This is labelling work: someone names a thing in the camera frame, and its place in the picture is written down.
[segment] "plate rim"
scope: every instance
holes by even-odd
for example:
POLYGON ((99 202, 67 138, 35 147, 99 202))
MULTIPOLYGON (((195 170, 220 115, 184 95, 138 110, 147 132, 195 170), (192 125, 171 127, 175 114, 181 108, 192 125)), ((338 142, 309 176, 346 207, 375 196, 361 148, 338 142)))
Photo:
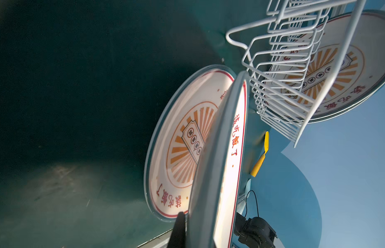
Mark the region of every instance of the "plate rim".
MULTIPOLYGON (((195 184, 193 183, 192 188, 192 194, 191 194, 191 200, 196 199, 197 195, 202 196, 202 193, 204 192, 204 203, 202 201, 200 204, 191 204, 189 206, 189 209, 194 210, 195 215, 198 216, 198 218, 192 219, 191 216, 188 216, 187 219, 187 238, 186 243, 187 245, 191 247, 202 247, 207 245, 208 243, 214 243, 214 231, 215 231, 215 223, 216 223, 216 217, 217 217, 217 210, 218 210, 218 204, 208 204, 208 198, 209 195, 211 195, 210 202, 218 202, 221 194, 221 185, 222 185, 222 179, 225 173, 225 166, 226 166, 226 160, 227 160, 227 154, 228 149, 223 153, 222 149, 216 149, 217 146, 221 146, 221 144, 229 147, 230 140, 232 139, 231 133, 233 126, 231 125, 233 122, 232 120, 235 119, 235 114, 237 111, 237 105, 239 101, 239 96, 241 91, 243 91, 243 85, 246 85, 246 98, 245 98, 245 120, 244 120, 244 139, 246 138, 246 125, 247 125, 247 119, 249 115, 249 97, 250 97, 250 86, 249 86, 249 76, 246 71, 241 71, 238 76, 235 78, 235 83, 233 83, 230 86, 230 93, 226 95, 225 102, 222 102, 219 107, 219 116, 215 120, 213 128, 215 132, 211 133, 212 137, 210 138, 210 142, 216 143, 217 145, 210 147, 209 149, 212 149, 214 154, 211 154, 210 156, 205 156, 204 160, 200 160, 199 169, 200 170, 200 177, 198 177, 198 180, 202 182, 202 184, 195 184), (208 179, 211 175, 219 175, 220 177, 215 176, 214 180, 205 180, 208 179)), ((245 141, 243 142, 243 151, 245 149, 245 141)), ((239 169, 239 179, 240 179, 240 173, 242 171, 242 165, 245 157, 241 156, 240 160, 240 169, 239 169)), ((236 206, 237 206, 237 198, 238 198, 238 191, 235 195, 235 206, 233 215, 236 213, 236 206)), ((228 232, 230 234, 228 244, 230 245, 230 242, 232 241, 232 235, 234 230, 234 223, 235 223, 235 216, 233 217, 233 224, 231 225, 231 230, 228 232)))
MULTIPOLYGON (((145 160, 145 167, 144 167, 144 175, 143 175, 143 186, 144 186, 144 194, 145 194, 145 199, 147 206, 151 213, 153 213, 159 220, 164 221, 164 222, 173 222, 176 217, 166 217, 161 215, 154 207, 151 198, 149 196, 149 191, 148 189, 150 188, 149 184, 149 170, 150 170, 150 163, 151 163, 151 158, 152 158, 152 153, 154 151, 155 143, 157 141, 158 135, 161 131, 161 128, 164 124, 164 121, 166 117, 168 116, 171 108, 174 106, 176 100, 179 98, 181 93, 192 83, 196 78, 204 75, 205 73, 211 71, 211 70, 222 70, 224 72, 227 72, 233 77, 233 81, 236 78, 235 72, 230 69, 229 67, 225 65, 220 65, 220 64, 214 64, 214 65, 209 65, 206 67, 203 67, 199 69, 198 71, 194 72, 190 77, 188 77, 181 85, 180 87, 176 90, 176 92, 172 95, 168 103, 166 104, 164 110, 162 111, 160 118, 157 121, 157 124, 155 126, 155 129, 153 131, 153 134, 150 139, 150 144, 148 145, 147 149, 147 154, 146 154, 146 160, 145 160)), ((188 210, 184 212, 184 214, 187 216, 188 215, 188 210)))
MULTIPOLYGON (((347 13, 343 13, 341 15, 338 15, 338 16, 335 16, 331 19, 329 19, 328 22, 331 22, 331 21, 335 21, 339 18, 344 18, 346 16, 350 16, 352 12, 347 12, 347 13)), ((361 14, 361 16, 363 15, 370 15, 370 16, 377 16, 378 18, 381 18, 383 20, 385 20, 385 11, 383 10, 364 10, 361 14)), ((361 104, 362 102, 364 102, 365 100, 367 100, 370 96, 372 96, 374 93, 376 93, 379 89, 381 89, 385 84, 385 72, 384 74, 382 75, 382 77, 377 81, 377 84, 375 84, 371 90, 365 92, 364 94, 362 94, 361 97, 351 101, 350 103, 344 105, 341 109, 336 109, 336 110, 332 110, 330 112, 327 112, 327 113, 323 113, 323 114, 319 114, 319 115, 316 115, 316 116, 312 116, 309 123, 316 123, 315 120, 318 120, 317 122, 322 122, 322 121, 325 121, 327 120, 326 118, 329 117, 328 119, 332 119, 336 116, 339 116, 343 113, 346 113, 348 109, 352 109, 356 106, 358 106, 359 104, 361 104)))

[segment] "wire basket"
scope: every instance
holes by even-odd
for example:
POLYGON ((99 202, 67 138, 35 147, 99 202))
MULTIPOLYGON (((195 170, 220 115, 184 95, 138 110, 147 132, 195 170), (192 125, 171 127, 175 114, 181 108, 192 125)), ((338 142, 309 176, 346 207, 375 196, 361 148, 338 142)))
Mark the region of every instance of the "wire basket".
POLYGON ((353 37, 365 0, 355 4, 343 42, 334 55, 332 70, 313 97, 301 92, 310 62, 316 58, 329 13, 344 10, 355 0, 270 0, 267 18, 235 27, 226 33, 227 41, 245 49, 242 65, 250 75, 257 113, 261 120, 294 142, 296 147, 304 128, 332 87, 353 37), (242 30, 267 25, 267 33, 254 37, 249 44, 230 38, 242 30), (269 50, 255 49, 266 39, 269 50))

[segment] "plate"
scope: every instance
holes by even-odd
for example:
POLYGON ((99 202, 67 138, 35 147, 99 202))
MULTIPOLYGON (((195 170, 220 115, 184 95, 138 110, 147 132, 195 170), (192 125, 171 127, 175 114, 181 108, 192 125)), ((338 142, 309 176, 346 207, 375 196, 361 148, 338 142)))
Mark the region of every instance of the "plate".
POLYGON ((361 103, 363 103, 364 101, 366 101, 366 100, 367 100, 369 97, 371 97, 373 94, 374 94, 374 92, 373 92, 372 94, 370 94, 369 96, 365 97, 362 101, 356 103, 355 105, 353 105, 353 106, 351 106, 351 107, 349 107, 349 108, 347 108, 347 109, 345 109, 345 110, 343 110, 343 111, 341 111, 341 112, 338 112, 338 113, 336 113, 336 114, 334 114, 334 115, 331 115, 331 116, 326 116, 326 117, 323 117, 323 118, 319 118, 319 119, 311 119, 311 120, 309 121, 309 123, 323 122, 323 121, 326 121, 326 120, 329 120, 329 119, 333 119, 333 118, 335 118, 335 117, 337 117, 337 116, 341 116, 342 114, 344 114, 344 113, 346 113, 346 112, 352 110, 353 108, 358 107, 361 103))
POLYGON ((249 100, 247 72, 239 73, 221 103, 202 152, 187 221, 186 247, 228 248, 238 198, 249 100))
MULTIPOLYGON (((304 79, 302 92, 314 99, 324 85, 328 73, 332 70, 332 62, 344 37, 345 28, 351 18, 346 13, 329 20, 324 28, 319 49, 315 59, 309 64, 304 79)), ((301 36, 297 41, 307 41, 310 37, 301 36)), ((280 66, 277 70, 297 69, 297 67, 280 66)), ((277 74, 277 79, 292 79, 292 75, 277 74)), ((295 82, 286 82, 296 86, 295 82)), ((344 113, 367 99, 385 83, 385 12, 364 11, 356 27, 354 37, 339 74, 311 119, 324 119, 344 113)), ((298 96, 290 96, 305 107, 312 103, 298 96)), ((285 101, 291 108, 296 106, 285 101)))
POLYGON ((144 172, 146 201, 160 220, 174 221, 180 211, 188 212, 200 154, 234 78, 226 66, 202 68, 179 87, 162 112, 144 172))

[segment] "orange sunburst pattern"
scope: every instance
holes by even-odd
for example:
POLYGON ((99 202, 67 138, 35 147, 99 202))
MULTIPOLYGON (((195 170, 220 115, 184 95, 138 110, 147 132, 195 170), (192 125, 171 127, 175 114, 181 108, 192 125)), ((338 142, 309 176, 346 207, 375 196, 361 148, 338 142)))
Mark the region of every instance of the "orange sunburst pattern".
POLYGON ((217 109, 212 102, 197 104, 177 126, 166 161, 167 174, 174 186, 184 188, 192 184, 197 161, 217 109))
MULTIPOLYGON (((328 73, 332 69, 332 62, 335 58, 335 55, 338 51, 338 45, 330 45, 322 47, 318 50, 316 58, 309 64, 306 77, 303 82, 302 92, 307 96, 316 99, 319 92, 321 91, 324 82, 328 76, 328 73)), ((332 100, 340 96, 344 91, 346 91, 357 79, 358 72, 362 70, 362 60, 359 61, 357 56, 352 51, 345 55, 343 64, 340 68, 340 72, 332 85, 332 88, 329 90, 325 99, 332 100)), ((295 79, 299 76, 288 75, 287 79, 295 79)), ((300 82, 286 82, 290 86, 295 86, 300 82)), ((290 96, 295 99, 298 103, 310 106, 307 100, 298 97, 290 96)))

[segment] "yellow clip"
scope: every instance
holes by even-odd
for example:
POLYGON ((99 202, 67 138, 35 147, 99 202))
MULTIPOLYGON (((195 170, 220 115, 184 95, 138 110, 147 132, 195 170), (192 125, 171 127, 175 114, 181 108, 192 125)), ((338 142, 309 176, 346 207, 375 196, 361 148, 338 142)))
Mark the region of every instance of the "yellow clip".
POLYGON ((255 164, 255 166, 253 167, 252 171, 250 172, 250 174, 254 177, 256 177, 257 173, 259 172, 260 170, 260 167, 262 166, 263 164, 263 161, 265 159, 265 154, 267 153, 268 151, 268 131, 265 133, 265 138, 264 138, 264 153, 263 155, 259 158, 259 161, 257 161, 257 163, 255 164))

